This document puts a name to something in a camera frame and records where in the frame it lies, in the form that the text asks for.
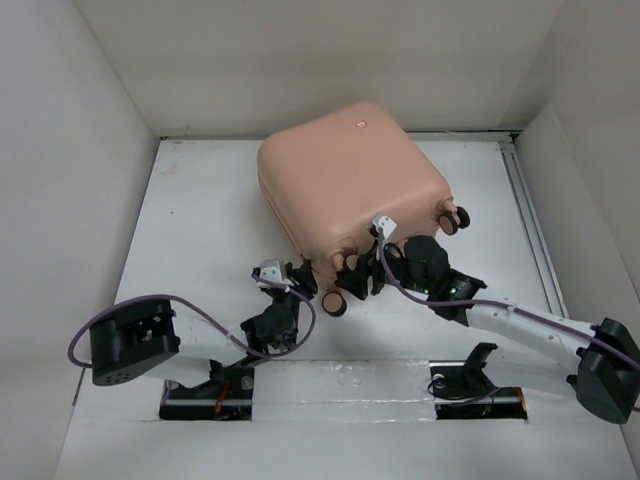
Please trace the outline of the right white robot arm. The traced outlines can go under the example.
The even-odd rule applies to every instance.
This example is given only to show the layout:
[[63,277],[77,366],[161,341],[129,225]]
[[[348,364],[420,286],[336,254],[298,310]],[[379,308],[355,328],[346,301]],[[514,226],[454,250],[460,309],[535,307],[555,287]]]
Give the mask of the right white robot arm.
[[639,347],[621,322],[590,324],[557,316],[492,294],[487,284],[451,267],[444,248],[429,236],[403,246],[374,232],[371,249],[345,257],[336,285],[364,300],[386,285],[429,307],[438,317],[492,332],[561,365],[563,390],[594,416],[625,424],[639,398]]

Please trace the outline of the pink hard-shell suitcase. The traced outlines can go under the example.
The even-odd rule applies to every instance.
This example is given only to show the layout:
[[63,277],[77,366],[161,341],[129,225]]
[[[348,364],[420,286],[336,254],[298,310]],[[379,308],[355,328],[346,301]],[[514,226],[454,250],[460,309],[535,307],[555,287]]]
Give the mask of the pink hard-shell suitcase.
[[345,313],[335,286],[342,260],[368,252],[378,212],[397,224],[393,241],[453,235],[470,224],[449,183],[382,107],[358,102],[269,136],[257,154],[259,186],[296,252],[326,293],[322,307]]

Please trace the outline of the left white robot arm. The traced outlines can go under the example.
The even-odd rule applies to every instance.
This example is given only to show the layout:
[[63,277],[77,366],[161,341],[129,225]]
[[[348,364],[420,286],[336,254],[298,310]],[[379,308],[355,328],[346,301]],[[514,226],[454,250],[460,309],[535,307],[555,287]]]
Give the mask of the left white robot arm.
[[217,366],[251,367],[292,354],[309,338],[299,333],[300,307],[318,292],[310,260],[299,267],[264,261],[252,277],[271,303],[233,327],[170,294],[132,298],[101,312],[88,328],[93,383],[109,387],[149,376],[208,397],[222,387]]

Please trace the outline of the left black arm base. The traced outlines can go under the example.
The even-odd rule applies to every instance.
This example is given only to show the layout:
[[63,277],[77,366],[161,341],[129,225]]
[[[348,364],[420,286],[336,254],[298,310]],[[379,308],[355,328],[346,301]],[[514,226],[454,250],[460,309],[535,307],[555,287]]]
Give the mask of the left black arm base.
[[159,418],[166,421],[251,421],[255,369],[212,363],[210,378],[195,387],[166,381]]

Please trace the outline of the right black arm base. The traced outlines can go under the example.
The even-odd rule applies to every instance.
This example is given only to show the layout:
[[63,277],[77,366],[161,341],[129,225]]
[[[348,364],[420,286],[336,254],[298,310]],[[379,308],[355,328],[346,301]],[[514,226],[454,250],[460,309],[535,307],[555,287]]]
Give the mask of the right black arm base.
[[477,344],[466,359],[430,364],[427,392],[434,398],[437,420],[526,420],[519,387],[496,386],[486,375],[494,343]]

